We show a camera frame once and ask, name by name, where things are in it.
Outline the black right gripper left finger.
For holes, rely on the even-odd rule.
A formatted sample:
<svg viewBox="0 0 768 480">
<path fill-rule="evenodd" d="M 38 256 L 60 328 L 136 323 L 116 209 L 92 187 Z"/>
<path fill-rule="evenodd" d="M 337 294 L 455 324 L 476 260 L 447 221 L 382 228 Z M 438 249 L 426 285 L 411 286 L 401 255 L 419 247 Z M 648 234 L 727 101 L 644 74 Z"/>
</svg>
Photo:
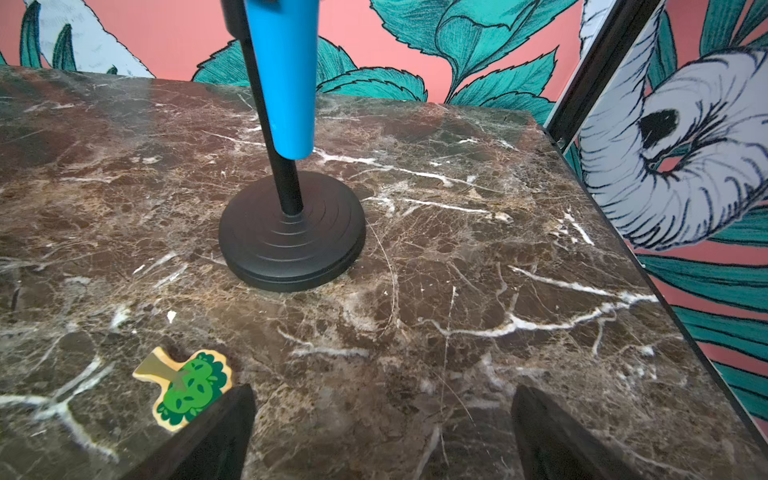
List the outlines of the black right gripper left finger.
<svg viewBox="0 0 768 480">
<path fill-rule="evenodd" d="M 239 480 L 256 412 L 251 386 L 234 387 L 123 477 Z"/>
</svg>

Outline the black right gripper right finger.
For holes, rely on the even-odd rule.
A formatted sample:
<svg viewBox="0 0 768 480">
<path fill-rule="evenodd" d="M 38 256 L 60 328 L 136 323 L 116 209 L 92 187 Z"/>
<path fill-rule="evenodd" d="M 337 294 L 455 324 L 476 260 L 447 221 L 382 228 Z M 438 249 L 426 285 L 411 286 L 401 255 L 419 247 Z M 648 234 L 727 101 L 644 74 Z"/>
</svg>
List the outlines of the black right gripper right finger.
<svg viewBox="0 0 768 480">
<path fill-rule="evenodd" d="M 638 479 L 640 475 L 604 446 L 543 391 L 516 389 L 511 418 L 526 479 Z"/>
</svg>

